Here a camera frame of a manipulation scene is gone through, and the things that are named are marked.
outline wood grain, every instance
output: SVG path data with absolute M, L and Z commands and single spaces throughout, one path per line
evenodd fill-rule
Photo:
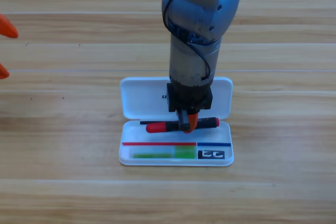
M 335 224 L 334 0 L 241 0 L 217 76 L 234 163 L 118 161 L 119 83 L 168 76 L 161 0 L 0 0 L 0 223 Z

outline screwdriver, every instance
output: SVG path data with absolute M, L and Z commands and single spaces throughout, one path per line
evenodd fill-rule
M 140 121 L 140 124 L 146 124 L 148 133 L 180 131 L 178 121 Z M 219 126 L 218 118 L 202 118 L 197 120 L 197 129 L 216 128 Z

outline black logo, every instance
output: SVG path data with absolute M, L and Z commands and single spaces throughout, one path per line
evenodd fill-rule
M 224 151 L 198 151 L 198 159 L 225 159 Z

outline case base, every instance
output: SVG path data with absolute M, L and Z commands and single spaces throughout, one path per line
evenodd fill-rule
M 126 78 L 121 81 L 124 115 L 140 120 L 177 120 L 168 112 L 168 103 L 162 103 L 162 91 L 169 78 Z M 214 102 L 208 116 L 229 115 L 232 82 L 215 78 L 212 91 Z M 230 127 L 221 121 L 217 128 L 198 129 L 185 134 L 181 131 L 148 133 L 139 120 L 124 124 L 119 148 L 119 161 L 133 166 L 228 166 L 234 160 Z

